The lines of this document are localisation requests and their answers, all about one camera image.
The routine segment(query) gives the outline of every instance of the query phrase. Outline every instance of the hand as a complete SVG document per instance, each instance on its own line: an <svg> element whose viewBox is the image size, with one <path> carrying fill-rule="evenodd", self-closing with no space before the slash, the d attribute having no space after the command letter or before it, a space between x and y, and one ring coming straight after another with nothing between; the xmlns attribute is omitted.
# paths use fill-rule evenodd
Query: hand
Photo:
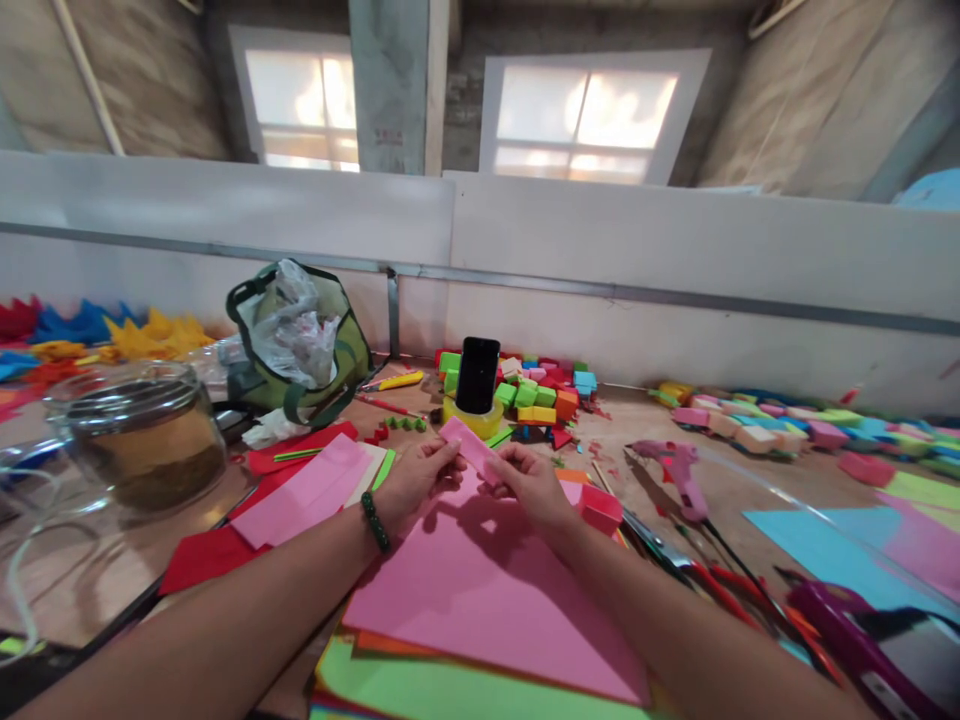
<svg viewBox="0 0 960 720"><path fill-rule="evenodd" d="M550 461L524 445L510 443L489 461L487 472L503 483L495 488L483 484L480 491L503 498L516 497L534 529L550 544L568 535L581 523L560 487Z"/></svg>
<svg viewBox="0 0 960 720"><path fill-rule="evenodd" d="M428 498L460 487L467 461L459 452L459 441L448 444L443 438L407 448L374 493L377 515L387 534L402 534L416 522Z"/></svg>

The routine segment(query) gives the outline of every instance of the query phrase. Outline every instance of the window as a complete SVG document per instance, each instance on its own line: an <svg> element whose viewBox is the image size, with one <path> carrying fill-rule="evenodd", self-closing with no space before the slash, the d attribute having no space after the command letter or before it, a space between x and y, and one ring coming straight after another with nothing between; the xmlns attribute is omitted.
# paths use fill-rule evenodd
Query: window
<svg viewBox="0 0 960 720"><path fill-rule="evenodd" d="M488 58L480 171L666 185L709 50Z"/></svg>
<svg viewBox="0 0 960 720"><path fill-rule="evenodd" d="M359 172L349 38L231 26L230 41L260 162Z"/></svg>

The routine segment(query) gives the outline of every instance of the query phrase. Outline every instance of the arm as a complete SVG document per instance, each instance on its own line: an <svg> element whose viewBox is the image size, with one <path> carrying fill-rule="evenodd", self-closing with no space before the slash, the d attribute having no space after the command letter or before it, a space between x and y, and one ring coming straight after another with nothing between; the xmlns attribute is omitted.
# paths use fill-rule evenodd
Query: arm
<svg viewBox="0 0 960 720"><path fill-rule="evenodd" d="M520 445L500 456L491 469L689 717L872 717L771 639L583 522L544 458Z"/></svg>
<svg viewBox="0 0 960 720"><path fill-rule="evenodd" d="M435 440L397 463L374 495L391 537L459 485L458 450ZM347 508L143 623L15 717L242 717L379 552L362 508Z"/></svg>

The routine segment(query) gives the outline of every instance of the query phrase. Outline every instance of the white partition wall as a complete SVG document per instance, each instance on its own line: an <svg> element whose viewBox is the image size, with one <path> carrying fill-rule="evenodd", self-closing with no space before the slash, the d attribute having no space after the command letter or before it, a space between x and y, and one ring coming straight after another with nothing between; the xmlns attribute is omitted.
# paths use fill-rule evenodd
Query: white partition wall
<svg viewBox="0 0 960 720"><path fill-rule="evenodd" d="M392 267L407 353L483 335L585 360L606 382L838 398L866 381L865 404L960 408L960 215L470 173L0 153L0 253L0 302L36 293L65 313L89 297L225 324L228 290L289 254L333 266L378 350L389 347ZM890 329L907 326L927 331Z"/></svg>

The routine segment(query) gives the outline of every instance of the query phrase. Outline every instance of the ceiling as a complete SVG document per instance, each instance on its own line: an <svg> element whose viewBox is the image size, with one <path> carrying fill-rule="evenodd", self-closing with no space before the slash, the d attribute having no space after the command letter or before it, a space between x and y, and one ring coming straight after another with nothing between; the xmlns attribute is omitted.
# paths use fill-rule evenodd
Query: ceiling
<svg viewBox="0 0 960 720"><path fill-rule="evenodd" d="M550 5L626 10L755 10L764 0L463 0L471 6L505 7Z"/></svg>

